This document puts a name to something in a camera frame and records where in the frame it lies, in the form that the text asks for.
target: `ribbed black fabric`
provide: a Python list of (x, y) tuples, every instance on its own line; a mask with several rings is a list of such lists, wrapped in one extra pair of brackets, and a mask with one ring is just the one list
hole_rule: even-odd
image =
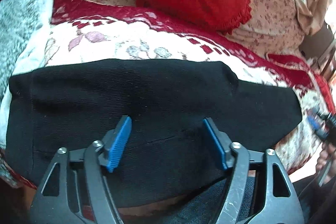
[(6, 160), (38, 184), (59, 147), (85, 148), (123, 114), (133, 130), (108, 178), (117, 207), (190, 193), (224, 176), (204, 146), (202, 119), (264, 151), (301, 121), (290, 88), (237, 79), (222, 62), (117, 60), (46, 67), (10, 78)]

